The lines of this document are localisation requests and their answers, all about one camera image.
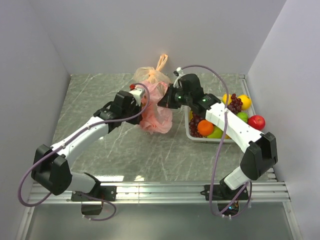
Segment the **pink plastic bag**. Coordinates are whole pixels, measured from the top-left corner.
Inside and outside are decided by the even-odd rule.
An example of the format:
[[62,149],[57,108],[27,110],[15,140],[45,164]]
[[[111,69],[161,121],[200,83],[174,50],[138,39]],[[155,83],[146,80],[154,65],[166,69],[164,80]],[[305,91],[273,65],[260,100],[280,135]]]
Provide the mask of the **pink plastic bag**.
[[149,90],[149,104],[147,109],[142,113],[140,127],[150,133],[166,134],[173,125],[172,110],[158,106],[158,102],[164,97],[168,84],[165,82],[150,83],[148,80],[141,82]]

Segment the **yellow fake mango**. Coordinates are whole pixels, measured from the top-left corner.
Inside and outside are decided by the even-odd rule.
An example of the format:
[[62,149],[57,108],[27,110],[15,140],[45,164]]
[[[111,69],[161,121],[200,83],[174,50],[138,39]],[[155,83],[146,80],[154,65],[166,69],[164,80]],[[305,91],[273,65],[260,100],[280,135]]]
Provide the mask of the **yellow fake mango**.
[[222,102],[223,102],[224,104],[229,105],[229,104],[232,102],[231,97],[232,97],[231,94],[225,93],[225,94],[222,96]]

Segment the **purple grape bunch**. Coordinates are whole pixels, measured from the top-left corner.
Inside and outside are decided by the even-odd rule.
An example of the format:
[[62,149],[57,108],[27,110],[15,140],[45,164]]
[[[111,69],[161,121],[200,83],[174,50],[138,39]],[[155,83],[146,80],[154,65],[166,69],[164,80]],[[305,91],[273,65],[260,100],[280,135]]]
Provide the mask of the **purple grape bunch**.
[[233,93],[230,97],[230,103],[227,105],[227,108],[233,113],[238,114],[242,111],[243,102],[240,98],[237,97],[235,93]]

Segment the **yellow fake lemon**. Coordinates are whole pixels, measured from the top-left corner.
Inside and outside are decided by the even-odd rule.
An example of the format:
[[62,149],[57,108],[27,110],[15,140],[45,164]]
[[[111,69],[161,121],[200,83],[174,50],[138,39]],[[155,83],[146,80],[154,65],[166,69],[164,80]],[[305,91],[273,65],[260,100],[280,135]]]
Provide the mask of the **yellow fake lemon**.
[[239,95],[238,98],[242,102],[242,105],[241,105],[241,110],[242,111],[246,111],[251,107],[252,100],[251,100],[251,98],[249,96],[247,96],[245,94],[242,94],[242,95]]

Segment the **red fake apple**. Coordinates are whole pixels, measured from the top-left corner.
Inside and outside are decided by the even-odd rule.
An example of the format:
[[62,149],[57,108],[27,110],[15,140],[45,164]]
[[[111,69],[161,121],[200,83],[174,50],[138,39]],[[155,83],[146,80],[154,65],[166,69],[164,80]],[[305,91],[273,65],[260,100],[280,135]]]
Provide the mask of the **red fake apple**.
[[262,131],[266,126],[266,121],[261,115],[253,115],[248,119],[247,124],[256,130]]

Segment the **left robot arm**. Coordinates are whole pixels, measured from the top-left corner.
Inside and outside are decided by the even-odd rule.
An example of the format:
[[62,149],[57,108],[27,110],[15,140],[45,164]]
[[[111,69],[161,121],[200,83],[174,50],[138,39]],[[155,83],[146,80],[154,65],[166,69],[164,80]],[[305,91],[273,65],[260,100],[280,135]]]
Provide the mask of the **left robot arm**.
[[75,173],[70,170],[72,163],[99,138],[109,134],[122,122],[137,125],[142,119],[146,91],[135,88],[129,92],[120,90],[114,100],[98,109],[93,116],[67,138],[48,147],[38,147],[34,157],[33,180],[53,195],[66,190],[82,192],[89,201],[101,195],[100,181],[89,173]]

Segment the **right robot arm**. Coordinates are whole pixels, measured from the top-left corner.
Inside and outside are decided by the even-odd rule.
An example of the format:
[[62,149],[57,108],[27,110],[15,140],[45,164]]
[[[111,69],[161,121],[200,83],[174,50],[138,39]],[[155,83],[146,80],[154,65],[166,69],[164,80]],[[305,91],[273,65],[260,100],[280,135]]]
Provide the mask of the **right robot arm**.
[[158,106],[178,109],[188,106],[200,117],[226,128],[226,134],[244,153],[239,166],[219,183],[221,196],[233,199],[238,189],[249,181],[257,180],[278,162],[276,137],[268,132],[262,133],[242,121],[225,107],[219,98],[204,93],[196,74],[190,73],[178,79],[179,86],[170,84]]

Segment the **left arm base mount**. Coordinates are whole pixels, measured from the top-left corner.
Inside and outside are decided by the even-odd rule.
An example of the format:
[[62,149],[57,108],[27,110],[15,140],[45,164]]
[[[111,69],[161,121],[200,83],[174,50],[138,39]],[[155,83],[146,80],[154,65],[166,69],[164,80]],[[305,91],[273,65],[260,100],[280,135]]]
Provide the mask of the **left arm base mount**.
[[117,207],[114,204],[116,195],[117,187],[115,185],[100,185],[89,193],[73,191],[70,200],[81,203],[81,213],[87,219],[100,215],[104,205],[110,205],[113,208],[113,213],[107,217],[110,219],[117,212]]

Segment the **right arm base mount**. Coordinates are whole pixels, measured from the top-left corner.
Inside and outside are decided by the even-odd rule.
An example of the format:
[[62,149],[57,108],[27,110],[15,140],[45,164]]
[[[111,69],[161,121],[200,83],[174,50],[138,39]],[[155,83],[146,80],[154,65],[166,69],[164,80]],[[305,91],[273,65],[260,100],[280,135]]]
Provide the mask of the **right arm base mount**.
[[[226,185],[214,184],[212,190],[212,201],[216,203],[217,210],[227,217],[234,217],[247,208],[252,197],[252,184],[248,190],[246,185],[241,185],[236,190],[230,190]],[[247,201],[241,210],[240,201]]]

